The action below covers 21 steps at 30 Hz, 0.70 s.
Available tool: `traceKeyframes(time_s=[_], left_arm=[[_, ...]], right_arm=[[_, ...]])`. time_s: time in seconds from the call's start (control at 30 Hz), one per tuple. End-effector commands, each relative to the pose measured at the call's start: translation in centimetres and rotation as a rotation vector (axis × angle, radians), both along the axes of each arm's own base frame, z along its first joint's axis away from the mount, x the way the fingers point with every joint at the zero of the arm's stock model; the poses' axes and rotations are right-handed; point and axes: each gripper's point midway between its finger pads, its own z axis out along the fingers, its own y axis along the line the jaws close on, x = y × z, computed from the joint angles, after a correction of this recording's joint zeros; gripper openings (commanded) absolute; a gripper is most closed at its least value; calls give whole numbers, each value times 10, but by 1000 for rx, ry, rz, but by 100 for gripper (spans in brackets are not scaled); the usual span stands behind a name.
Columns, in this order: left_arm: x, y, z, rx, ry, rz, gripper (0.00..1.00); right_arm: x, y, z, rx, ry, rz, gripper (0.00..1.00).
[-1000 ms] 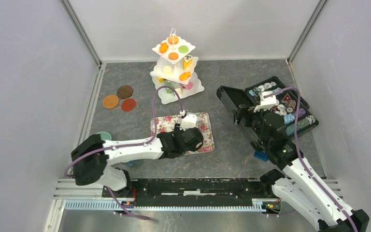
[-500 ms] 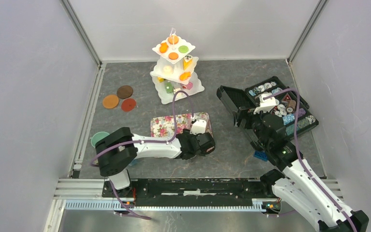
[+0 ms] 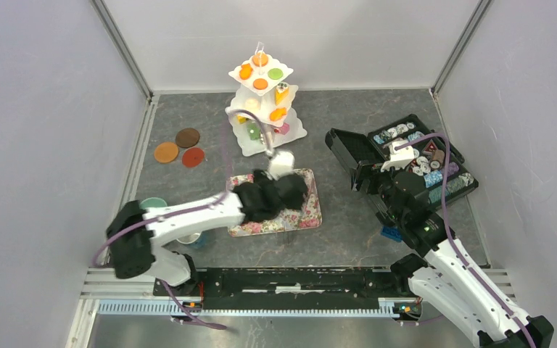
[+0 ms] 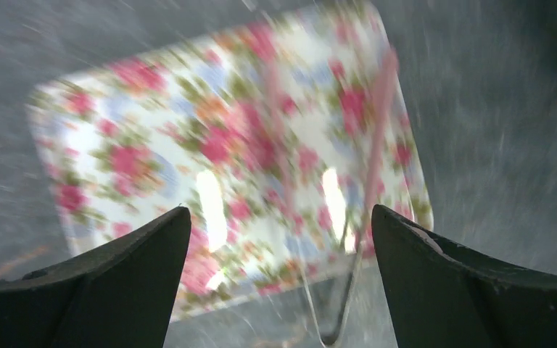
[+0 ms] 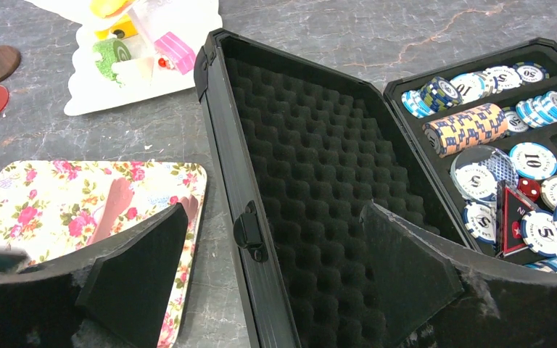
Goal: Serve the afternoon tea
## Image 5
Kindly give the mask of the yellow toy cake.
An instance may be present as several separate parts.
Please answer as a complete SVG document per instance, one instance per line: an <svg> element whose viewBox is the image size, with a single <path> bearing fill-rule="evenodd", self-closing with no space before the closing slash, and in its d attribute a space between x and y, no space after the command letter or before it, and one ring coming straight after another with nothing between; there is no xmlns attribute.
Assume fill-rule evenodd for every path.
<svg viewBox="0 0 557 348"><path fill-rule="evenodd" d="M94 35L98 40L116 37L119 39L129 38L138 34L131 18L128 14L122 16L113 26L106 30L95 31Z"/></svg>

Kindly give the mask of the cream toy cake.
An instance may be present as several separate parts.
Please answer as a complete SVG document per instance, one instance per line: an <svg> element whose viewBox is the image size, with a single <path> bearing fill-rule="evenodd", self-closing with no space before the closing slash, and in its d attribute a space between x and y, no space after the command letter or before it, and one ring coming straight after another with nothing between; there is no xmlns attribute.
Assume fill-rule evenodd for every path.
<svg viewBox="0 0 557 348"><path fill-rule="evenodd" d="M124 86L145 86L152 80L154 57L130 59L112 64L116 81Z"/></svg>

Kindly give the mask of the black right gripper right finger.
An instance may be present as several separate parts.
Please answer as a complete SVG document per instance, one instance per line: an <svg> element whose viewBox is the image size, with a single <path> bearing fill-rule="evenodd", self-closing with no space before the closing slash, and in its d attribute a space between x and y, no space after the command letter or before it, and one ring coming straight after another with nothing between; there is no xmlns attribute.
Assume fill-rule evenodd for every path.
<svg viewBox="0 0 557 348"><path fill-rule="evenodd" d="M361 211L386 347L557 347L557 274L475 252L370 203Z"/></svg>

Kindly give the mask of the pink toy cake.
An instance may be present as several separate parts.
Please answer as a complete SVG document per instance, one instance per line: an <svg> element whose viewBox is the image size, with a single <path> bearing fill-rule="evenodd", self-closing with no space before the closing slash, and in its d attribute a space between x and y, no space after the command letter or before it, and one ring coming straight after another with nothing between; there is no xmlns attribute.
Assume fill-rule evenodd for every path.
<svg viewBox="0 0 557 348"><path fill-rule="evenodd" d="M158 66L164 70L177 70L185 75L194 69L196 54L184 41L171 31L154 42L159 54Z"/></svg>

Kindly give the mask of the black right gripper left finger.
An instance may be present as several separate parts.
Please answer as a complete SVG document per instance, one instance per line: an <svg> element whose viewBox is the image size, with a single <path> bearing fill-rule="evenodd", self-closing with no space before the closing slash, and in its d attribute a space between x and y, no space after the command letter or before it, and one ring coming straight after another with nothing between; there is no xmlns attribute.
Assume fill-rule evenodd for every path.
<svg viewBox="0 0 557 348"><path fill-rule="evenodd" d="M86 326L118 344L156 347L188 223L177 204L37 265L0 250L0 347L89 347Z"/></svg>

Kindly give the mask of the green toy cake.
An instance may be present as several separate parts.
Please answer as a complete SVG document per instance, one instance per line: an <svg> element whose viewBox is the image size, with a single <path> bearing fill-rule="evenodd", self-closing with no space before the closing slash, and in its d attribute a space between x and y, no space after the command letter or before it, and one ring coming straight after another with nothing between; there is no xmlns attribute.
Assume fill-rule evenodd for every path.
<svg viewBox="0 0 557 348"><path fill-rule="evenodd" d="M113 64L131 59L128 47L119 38L97 41L92 46L92 52L96 68L108 80L116 80Z"/></svg>

